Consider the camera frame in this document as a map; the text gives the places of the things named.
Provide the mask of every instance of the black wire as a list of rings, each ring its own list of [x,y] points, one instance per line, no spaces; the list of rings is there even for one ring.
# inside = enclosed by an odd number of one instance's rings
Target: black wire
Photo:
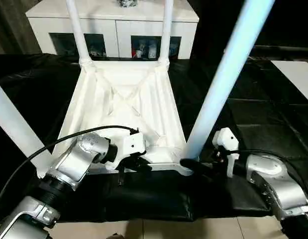
[[[299,170],[295,167],[295,165],[289,159],[280,155],[279,153],[269,151],[269,150],[262,150],[262,149],[238,149],[238,150],[233,150],[233,151],[228,150],[228,154],[232,154],[232,153],[263,153],[266,155],[277,157],[279,160],[281,160],[284,163],[289,164],[293,168],[293,170],[296,172],[296,174],[298,175],[298,177],[300,178],[302,182],[300,183],[300,185],[302,184],[302,186],[304,187],[304,191],[308,195],[308,184],[306,183],[306,180],[304,180],[304,178],[301,176]]]
[[[20,168],[22,168],[26,163],[30,162],[34,157],[38,156],[40,153],[42,153],[43,151],[55,146],[58,143],[61,143],[67,139],[85,134],[85,133],[89,133],[89,132],[93,132],[93,131],[97,131],[97,130],[101,130],[101,129],[107,129],[107,128],[122,128],[122,129],[126,129],[129,130],[132,133],[138,132],[137,130],[130,128],[130,127],[126,127],[126,126],[121,126],[121,125],[107,125],[107,126],[99,126],[99,127],[95,127],[95,128],[90,128],[90,129],[86,129],[80,132],[76,132],[73,134],[70,134],[68,136],[62,137],[50,144],[48,144],[47,146],[44,146],[42,148],[40,148],[38,151],[34,152],[33,154],[31,154],[25,161],[23,161],[20,166],[17,167],[17,169],[11,174],[11,176],[9,177],[9,179],[7,180],[7,182],[5,183],[4,187],[2,188],[1,192],[0,192],[0,200],[2,198],[2,196],[4,195],[4,192],[6,191],[6,188],[8,186],[8,184],[10,183],[10,181],[12,180],[12,178],[16,175],[16,173],[20,170]]]

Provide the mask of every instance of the white pole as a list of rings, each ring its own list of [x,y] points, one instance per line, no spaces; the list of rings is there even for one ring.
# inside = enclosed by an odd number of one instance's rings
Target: white pole
[[[165,0],[163,33],[158,61],[166,65],[169,65],[169,43],[173,20],[173,6],[174,0]]]
[[[76,8],[75,0],[66,0],[68,6],[69,15],[72,22],[72,28],[74,33],[74,38],[76,42],[76,47],[78,48],[80,60],[80,65],[91,64],[92,60],[89,56],[89,51],[86,46],[84,34],[80,25],[79,14]]]
[[[41,140],[36,136],[1,87],[0,126],[26,157],[44,147]],[[36,167],[38,177],[42,178],[52,165],[53,157],[49,151],[46,150],[32,159],[31,162]]]
[[[246,0],[183,152],[198,160],[200,152],[261,31],[274,0]]]

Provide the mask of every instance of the white tabletop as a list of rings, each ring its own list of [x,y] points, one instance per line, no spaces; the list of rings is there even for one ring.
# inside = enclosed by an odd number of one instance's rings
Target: white tabletop
[[[80,18],[162,21],[164,0],[138,0],[137,6],[120,7],[117,0],[76,0]],[[69,18],[65,0],[43,0],[26,13],[27,17]],[[173,21],[198,22],[187,0],[174,0]]]
[[[308,62],[305,62],[305,61],[272,61],[272,63],[308,99]]]

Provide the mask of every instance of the robotic arm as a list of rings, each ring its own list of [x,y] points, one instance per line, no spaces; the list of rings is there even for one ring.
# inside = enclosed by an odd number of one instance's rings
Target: robotic arm
[[[219,174],[231,178],[234,172],[242,173],[258,188],[289,238],[308,238],[308,196],[289,175],[282,157],[264,150],[239,150],[239,142],[229,128],[217,131],[212,143],[219,158],[212,167],[192,159],[182,159],[181,165],[210,178]],[[239,153],[249,154],[245,162],[237,163]]]
[[[123,172],[126,159],[144,153],[145,141],[139,132],[122,138],[116,145],[93,132],[79,136],[56,160],[38,188],[2,223],[0,239],[50,239],[44,227],[54,227],[67,198],[81,184],[91,165]]]

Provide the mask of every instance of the black padded surface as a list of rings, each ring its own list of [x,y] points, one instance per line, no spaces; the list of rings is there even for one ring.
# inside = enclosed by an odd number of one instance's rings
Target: black padded surface
[[[75,61],[47,54],[0,56],[0,85],[44,143],[58,135],[79,75]],[[215,70],[216,66],[197,60],[179,60],[170,65],[170,80],[186,137]],[[242,148],[269,149],[283,154],[295,162],[308,180],[308,102],[277,71],[271,63],[246,64],[213,132],[230,127]],[[275,82],[271,75],[280,78]],[[296,95],[294,99],[290,99],[292,93]],[[1,129],[0,139],[1,189],[25,157]],[[211,139],[208,139],[202,161],[208,161],[211,151]],[[165,171],[127,174],[123,187],[118,187],[117,180],[117,175],[88,176],[70,199],[61,220],[192,221],[201,217],[271,214],[257,190],[239,176],[210,182],[197,175],[183,177],[177,172]],[[0,220],[35,181],[34,168],[27,165],[1,202]]]

